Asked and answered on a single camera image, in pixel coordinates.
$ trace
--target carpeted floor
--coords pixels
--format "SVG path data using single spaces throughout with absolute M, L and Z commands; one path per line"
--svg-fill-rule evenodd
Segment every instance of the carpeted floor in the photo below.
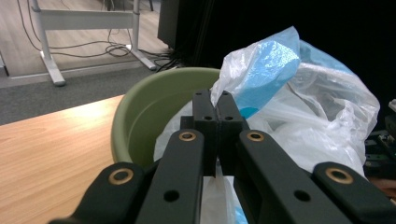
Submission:
M 39 82 L 0 89 L 0 125 L 85 105 L 126 93 L 155 72 L 147 67 L 70 77 L 63 87 Z

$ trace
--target blue and white plastic wrapper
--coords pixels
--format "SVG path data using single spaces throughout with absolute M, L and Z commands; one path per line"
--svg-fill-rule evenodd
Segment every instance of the blue and white plastic wrapper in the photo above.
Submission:
M 300 63 L 299 36 L 294 27 L 228 54 L 211 89 L 216 105 L 228 91 L 243 117 L 250 118 L 296 73 Z
M 334 161 L 364 176 L 364 140 L 379 102 L 344 64 L 300 40 L 294 27 L 227 55 L 211 89 L 213 105 L 223 91 L 233 95 L 249 128 L 269 133 L 299 167 L 312 172 Z M 189 102 L 168 122 L 155 161 L 181 116 L 191 114 Z M 231 183 L 220 167 L 217 178 L 204 177 L 201 223 L 247 223 Z

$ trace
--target floor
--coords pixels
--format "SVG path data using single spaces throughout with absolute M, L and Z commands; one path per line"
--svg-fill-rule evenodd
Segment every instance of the floor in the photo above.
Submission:
M 134 7 L 134 0 L 124 0 L 124 8 L 120 7 L 120 2 L 115 1 L 115 3 L 115 10 L 132 11 Z M 139 7 L 138 48 L 153 53 L 147 54 L 150 59 L 156 57 L 156 54 L 168 51 L 168 47 L 157 38 L 161 0 L 152 0 L 152 3 L 153 11 L 150 10 L 149 0 L 141 0 Z M 9 76 L 0 74 L 0 88 L 49 80 L 47 68 L 39 55 L 38 49 L 41 49 L 41 45 L 38 38 L 35 37 L 35 33 L 37 33 L 35 13 L 28 10 L 32 4 L 32 0 L 2 0 L 2 6 L 0 7 L 0 52 Z M 106 11 L 102 0 L 38 0 L 38 4 L 45 9 Z M 90 57 L 106 52 L 106 48 L 109 47 L 108 41 L 122 45 L 130 44 L 128 33 L 131 32 L 131 30 L 128 32 L 126 29 L 57 30 L 47 31 L 46 34 L 49 45 L 52 47 L 50 51 L 54 61 L 64 77 L 71 77 L 141 66 L 142 63 L 132 54 L 119 57 L 118 55 L 124 54 L 120 50 L 111 51 L 113 55 L 107 53 L 102 56 Z M 77 48 L 64 48 L 65 46 L 97 41 L 103 42 Z M 75 56 L 54 54 L 54 52 Z

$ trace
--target wooden tabletop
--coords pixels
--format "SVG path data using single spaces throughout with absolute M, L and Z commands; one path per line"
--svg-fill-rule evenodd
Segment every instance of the wooden tabletop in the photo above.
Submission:
M 0 223 L 71 215 L 113 163 L 110 132 L 121 98 L 0 126 Z

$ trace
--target green bin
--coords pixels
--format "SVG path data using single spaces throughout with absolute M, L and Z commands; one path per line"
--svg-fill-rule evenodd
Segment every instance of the green bin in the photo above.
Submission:
M 169 120 L 200 89 L 210 89 L 219 69 L 184 67 L 153 74 L 136 83 L 121 99 L 111 129 L 114 162 L 147 167 L 153 163 L 157 137 Z

